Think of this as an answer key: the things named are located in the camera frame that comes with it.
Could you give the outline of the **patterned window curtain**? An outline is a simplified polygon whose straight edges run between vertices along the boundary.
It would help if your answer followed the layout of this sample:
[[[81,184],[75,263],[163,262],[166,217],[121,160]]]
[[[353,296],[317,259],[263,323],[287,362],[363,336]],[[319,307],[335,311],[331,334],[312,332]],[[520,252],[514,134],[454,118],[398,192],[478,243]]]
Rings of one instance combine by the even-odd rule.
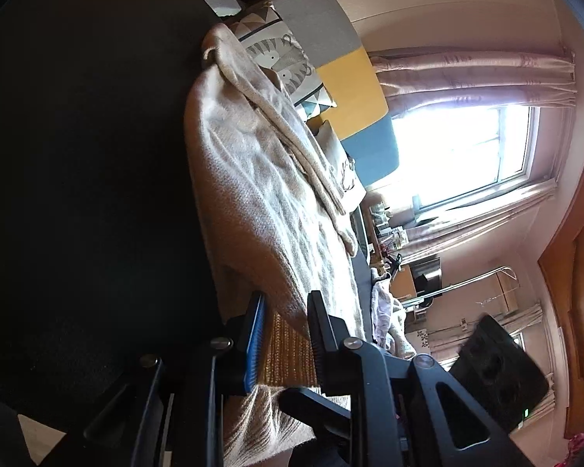
[[[423,107],[575,107],[571,56],[528,52],[450,51],[371,57],[389,113]]]

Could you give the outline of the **black padded table mat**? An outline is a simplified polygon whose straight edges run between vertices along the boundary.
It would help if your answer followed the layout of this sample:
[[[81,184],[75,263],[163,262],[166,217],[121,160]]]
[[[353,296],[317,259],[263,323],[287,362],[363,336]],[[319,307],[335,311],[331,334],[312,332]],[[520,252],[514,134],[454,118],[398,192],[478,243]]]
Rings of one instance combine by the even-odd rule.
[[[83,432],[128,381],[214,332],[183,115],[202,0],[0,0],[0,466],[21,418]]]

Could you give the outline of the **grey yellow blue sofa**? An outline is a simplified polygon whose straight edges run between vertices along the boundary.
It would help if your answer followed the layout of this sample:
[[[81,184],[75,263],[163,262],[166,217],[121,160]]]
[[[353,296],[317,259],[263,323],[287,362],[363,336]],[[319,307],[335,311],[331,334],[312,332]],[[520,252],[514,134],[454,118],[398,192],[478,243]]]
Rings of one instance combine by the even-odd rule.
[[[399,166],[399,151],[388,117],[387,101],[366,49],[338,0],[265,0],[225,23],[272,3],[316,67],[336,102],[304,120],[313,130],[325,121],[354,160],[361,183],[372,183]]]

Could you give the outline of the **white knit garment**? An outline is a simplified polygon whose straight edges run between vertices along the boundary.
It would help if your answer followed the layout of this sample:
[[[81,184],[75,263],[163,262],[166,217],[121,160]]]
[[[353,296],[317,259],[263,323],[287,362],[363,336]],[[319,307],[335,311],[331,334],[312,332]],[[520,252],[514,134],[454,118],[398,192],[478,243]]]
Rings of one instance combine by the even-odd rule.
[[[417,354],[405,335],[406,311],[389,291],[389,280],[376,281],[371,290],[372,340],[389,354],[410,360]]]

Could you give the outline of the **deer print cushion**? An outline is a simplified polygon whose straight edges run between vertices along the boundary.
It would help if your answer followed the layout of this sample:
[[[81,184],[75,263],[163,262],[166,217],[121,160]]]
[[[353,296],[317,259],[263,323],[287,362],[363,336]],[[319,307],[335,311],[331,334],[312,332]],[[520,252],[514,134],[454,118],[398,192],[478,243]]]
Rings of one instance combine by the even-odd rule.
[[[335,170],[335,178],[344,192],[343,204],[346,211],[353,212],[366,195],[366,190],[356,174],[354,160],[346,153],[329,121],[320,126],[315,138]]]

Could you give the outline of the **white floor lamp pole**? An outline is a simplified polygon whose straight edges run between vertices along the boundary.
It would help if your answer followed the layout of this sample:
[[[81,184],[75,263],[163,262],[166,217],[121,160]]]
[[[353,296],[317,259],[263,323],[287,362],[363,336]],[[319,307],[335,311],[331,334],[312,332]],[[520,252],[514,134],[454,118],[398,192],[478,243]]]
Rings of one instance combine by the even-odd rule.
[[[403,307],[405,309],[412,308],[413,306],[421,305],[423,302],[426,302],[426,300],[434,299],[435,297],[438,297],[440,295],[459,290],[461,288],[469,286],[470,284],[476,284],[479,281],[484,281],[486,278],[489,278],[489,277],[492,277],[492,276],[495,276],[498,274],[504,275],[504,276],[508,277],[509,279],[512,279],[513,281],[518,280],[517,274],[510,266],[501,266],[501,267],[497,267],[493,270],[489,270],[489,271],[486,271],[484,273],[478,274],[474,277],[470,277],[469,279],[464,279],[464,281],[458,281],[455,284],[450,284],[447,287],[444,287],[444,288],[441,288],[439,290],[421,295],[419,297],[401,299],[400,303],[403,305]]]

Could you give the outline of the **black monitor screen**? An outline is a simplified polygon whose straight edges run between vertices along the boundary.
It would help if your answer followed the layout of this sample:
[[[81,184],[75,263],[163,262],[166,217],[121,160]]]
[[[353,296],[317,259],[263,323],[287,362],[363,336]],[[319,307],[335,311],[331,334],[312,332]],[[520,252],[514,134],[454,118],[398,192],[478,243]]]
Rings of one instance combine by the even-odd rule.
[[[428,256],[409,265],[415,292],[421,297],[442,288],[442,270],[440,257]]]

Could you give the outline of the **tiger print cushion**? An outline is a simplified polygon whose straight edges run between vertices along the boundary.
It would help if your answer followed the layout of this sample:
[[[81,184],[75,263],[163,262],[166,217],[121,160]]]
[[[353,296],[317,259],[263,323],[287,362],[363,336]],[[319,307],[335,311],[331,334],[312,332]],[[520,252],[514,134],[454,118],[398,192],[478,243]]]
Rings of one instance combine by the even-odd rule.
[[[301,118],[336,107],[316,67],[272,3],[243,13],[230,28],[261,67],[274,72]]]

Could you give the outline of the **beige knit sweater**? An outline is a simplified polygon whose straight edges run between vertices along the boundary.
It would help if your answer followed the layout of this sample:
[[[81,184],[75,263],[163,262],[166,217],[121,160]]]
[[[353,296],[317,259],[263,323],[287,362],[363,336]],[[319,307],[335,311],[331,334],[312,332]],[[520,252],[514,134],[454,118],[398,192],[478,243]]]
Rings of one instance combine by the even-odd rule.
[[[221,316],[267,301],[257,381],[224,410],[223,461],[250,466],[311,440],[278,408],[317,375],[307,300],[365,334],[352,259],[357,240],[344,191],[277,76],[261,68],[224,24],[203,40],[204,68],[184,112],[188,164]]]

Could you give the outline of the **wooden side desk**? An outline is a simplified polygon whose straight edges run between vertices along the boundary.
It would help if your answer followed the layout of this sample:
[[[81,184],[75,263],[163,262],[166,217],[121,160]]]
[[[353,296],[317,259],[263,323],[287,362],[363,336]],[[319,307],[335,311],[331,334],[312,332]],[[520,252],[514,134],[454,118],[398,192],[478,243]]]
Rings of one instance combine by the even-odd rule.
[[[410,266],[404,263],[401,250],[405,233],[398,226],[391,226],[389,212],[383,201],[367,195],[361,203],[368,241],[370,263],[378,269],[378,275],[390,276],[389,291],[402,304],[417,297]]]

